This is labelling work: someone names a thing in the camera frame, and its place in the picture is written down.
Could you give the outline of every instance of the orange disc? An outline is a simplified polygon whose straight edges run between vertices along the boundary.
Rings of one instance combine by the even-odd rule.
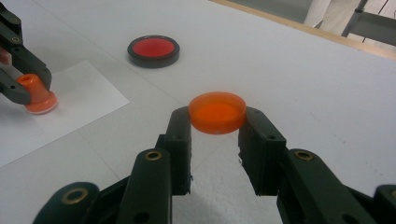
[[[203,133],[231,133],[244,124],[246,107],[245,101],[232,93],[205,93],[189,104],[191,124]]]

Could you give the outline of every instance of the white paper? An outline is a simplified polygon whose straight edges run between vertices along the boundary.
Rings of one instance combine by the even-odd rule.
[[[0,167],[129,104],[90,63],[52,74],[57,107],[32,115],[0,95]]]

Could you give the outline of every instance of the round container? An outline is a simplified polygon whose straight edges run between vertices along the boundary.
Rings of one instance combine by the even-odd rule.
[[[189,104],[191,124],[203,133],[231,133],[244,124],[246,113],[242,98],[222,91],[202,94]]]
[[[146,35],[128,46],[131,62],[145,68],[162,68],[175,63],[179,57],[178,43],[163,35]]]

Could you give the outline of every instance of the table surface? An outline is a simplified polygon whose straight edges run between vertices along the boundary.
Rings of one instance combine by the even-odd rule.
[[[241,96],[288,148],[315,152],[354,189],[372,195],[396,182],[392,59],[210,1],[2,2],[21,18],[24,46],[52,73],[88,62],[130,101],[1,167],[2,224],[31,223],[67,184],[104,189],[129,175],[172,111],[209,91]],[[127,46],[143,35],[174,38],[179,60],[162,69],[132,65]],[[173,199],[174,223],[281,223],[276,198],[254,195],[237,153],[237,133],[192,130],[194,180],[191,195]]]

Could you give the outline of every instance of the orange object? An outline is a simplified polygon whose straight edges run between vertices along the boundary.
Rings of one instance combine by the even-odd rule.
[[[45,114],[58,104],[55,94],[46,90],[38,75],[26,74],[18,77],[17,82],[30,93],[30,104],[25,105],[30,113]]]
[[[215,91],[194,98],[189,104],[191,124],[203,133],[223,134],[239,129],[246,119],[245,101],[228,92]]]

